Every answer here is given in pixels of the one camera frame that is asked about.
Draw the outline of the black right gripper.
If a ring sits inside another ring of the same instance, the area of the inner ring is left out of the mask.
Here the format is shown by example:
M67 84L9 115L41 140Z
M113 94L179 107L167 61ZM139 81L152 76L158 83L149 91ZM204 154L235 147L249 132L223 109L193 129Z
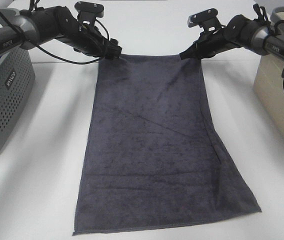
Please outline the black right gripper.
M245 17L241 14L233 17L227 25L221 29L201 32L200 37L185 51L179 53L180 59L209 59L215 55L240 48L236 43L237 37L245 26Z

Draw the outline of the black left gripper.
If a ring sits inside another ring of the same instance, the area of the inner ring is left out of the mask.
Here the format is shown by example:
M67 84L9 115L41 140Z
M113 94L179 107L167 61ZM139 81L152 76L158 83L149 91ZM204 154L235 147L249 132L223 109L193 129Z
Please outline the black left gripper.
M56 40L73 47L74 51L90 57L105 57L107 60L118 59L122 54L122 47L113 38L104 37L94 24L79 22L74 18L66 6L54 9L59 34Z

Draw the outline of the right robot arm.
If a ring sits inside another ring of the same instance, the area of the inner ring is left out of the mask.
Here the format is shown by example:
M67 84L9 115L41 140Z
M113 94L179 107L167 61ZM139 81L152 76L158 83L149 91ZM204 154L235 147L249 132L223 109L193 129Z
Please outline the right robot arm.
M274 25L257 18L250 20L239 14L227 25L221 25L217 17L201 17L199 14L188 18L188 27L200 26L204 31L185 51L179 54L184 59L209 59L235 48L245 48L260 56L273 55L284 61L284 35L280 34L279 21ZM284 67L281 77L284 91Z

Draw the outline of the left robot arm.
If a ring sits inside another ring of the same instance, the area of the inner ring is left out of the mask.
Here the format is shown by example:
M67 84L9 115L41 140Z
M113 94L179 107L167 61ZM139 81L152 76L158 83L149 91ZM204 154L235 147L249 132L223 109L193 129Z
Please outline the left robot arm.
M95 26L104 15L104 6L80 1L74 7L77 17L66 6L43 8L34 1L29 9L21 10L11 19L0 10L0 18L6 23L0 28L0 56L15 48L39 48L55 39L97 61L119 58L122 53L119 42L103 36Z

